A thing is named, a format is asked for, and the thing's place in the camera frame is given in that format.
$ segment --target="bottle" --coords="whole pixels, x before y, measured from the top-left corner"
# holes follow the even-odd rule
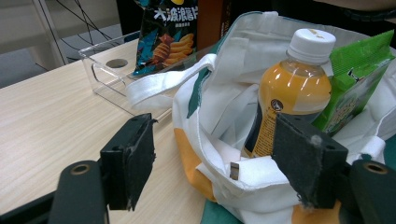
[[[335,36],[314,29],[297,30],[288,58],[268,68],[259,87],[257,117],[244,151],[250,158],[272,154],[276,113],[312,122],[330,101],[332,85],[322,65],[329,61]]]

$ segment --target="wooden table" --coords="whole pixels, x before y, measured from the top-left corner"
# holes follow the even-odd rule
[[[92,92],[82,61],[0,89],[0,214],[56,190],[66,166],[97,161],[131,117]],[[154,143],[135,211],[110,211],[110,223],[200,223],[205,198],[184,175],[170,114],[155,125]]]

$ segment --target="white bottle cap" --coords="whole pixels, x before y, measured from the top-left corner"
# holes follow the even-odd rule
[[[291,39],[289,56],[306,63],[326,63],[332,53],[335,36],[315,29],[300,29]]]

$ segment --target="transparent plastic tray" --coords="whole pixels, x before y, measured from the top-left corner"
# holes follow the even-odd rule
[[[154,119],[168,114],[171,108],[155,111],[133,110],[126,98],[126,87],[141,77],[131,76],[136,66],[136,51],[139,32],[124,35],[107,42],[82,49],[79,55],[84,63],[92,90],[112,104],[124,109],[133,116],[151,113]],[[196,62],[195,54],[189,58],[167,67],[167,70],[185,69]],[[176,91],[166,95],[173,96]]]

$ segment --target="snack packaging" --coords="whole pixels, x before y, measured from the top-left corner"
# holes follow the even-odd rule
[[[135,0],[144,9],[133,76],[148,75],[196,51],[197,0]]]
[[[393,33],[388,31],[332,52],[332,96],[314,126],[333,136],[363,110],[394,59],[389,47]]]

